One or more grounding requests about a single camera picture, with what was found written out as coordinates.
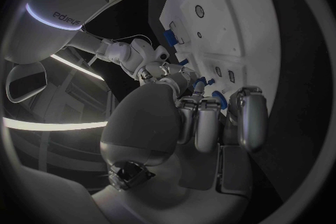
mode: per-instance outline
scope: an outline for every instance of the light strip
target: light strip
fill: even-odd
[[[55,27],[55,28],[59,28],[59,29],[63,29],[63,30],[70,30],[70,31],[77,31],[80,28],[82,28],[82,25],[79,27],[74,27],[74,28],[70,28],[70,27],[63,27],[63,26],[59,26],[56,24],[52,24],[51,22],[45,21],[42,18],[40,18],[38,15],[36,15],[35,13],[33,13],[33,11],[31,10],[30,6],[28,4],[26,4],[26,9],[28,11],[28,13],[35,19],[37,19],[38,21],[42,22],[43,24],[47,24],[49,26]]]
[[[77,66],[77,65],[75,65],[75,64],[73,64],[73,63],[71,63],[71,62],[68,62],[67,60],[64,60],[63,58],[58,57],[58,56],[55,55],[55,54],[53,54],[51,57],[54,58],[54,59],[56,59],[56,60],[59,60],[59,61],[62,62],[62,63],[67,64],[68,66],[71,66],[72,68],[75,68],[75,69],[77,69],[77,70],[79,70],[79,71],[81,71],[81,72],[84,72],[84,73],[86,73],[86,74],[89,74],[90,76],[96,77],[96,78],[98,78],[98,79],[100,79],[100,80],[104,80],[102,77],[98,76],[97,74],[93,74],[92,72],[90,72],[90,71],[88,71],[88,70],[85,70],[85,69],[83,69],[83,68],[81,68],[81,67],[79,67],[79,66]]]
[[[62,131],[62,130],[83,130],[90,128],[104,127],[108,122],[74,123],[74,124],[52,124],[22,122],[20,120],[3,118],[6,127],[18,130],[35,130],[40,132]]]

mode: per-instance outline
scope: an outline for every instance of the logo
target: logo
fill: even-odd
[[[81,21],[75,21],[72,18],[69,18],[68,15],[61,15],[58,12],[55,12],[53,17],[57,17],[61,21],[69,22],[72,25],[78,25]]]

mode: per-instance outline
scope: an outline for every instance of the wire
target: wire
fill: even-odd
[[[135,37],[135,36],[144,36],[145,38],[147,38],[147,39],[150,41],[151,46],[153,46],[153,44],[152,44],[152,40],[151,40],[148,36],[145,36],[145,35],[132,35],[132,36],[127,36],[126,38],[118,38],[118,39],[104,38],[104,37],[102,37],[102,36],[94,35],[94,34],[88,32],[88,31],[86,30],[85,23],[83,24],[83,30],[84,30],[86,33],[88,33],[89,35],[92,35],[92,36],[94,36],[94,37],[96,37],[96,38],[108,39],[108,40],[111,40],[111,41],[118,41],[118,40],[123,40],[123,39],[127,39],[127,38],[133,38],[133,37]]]

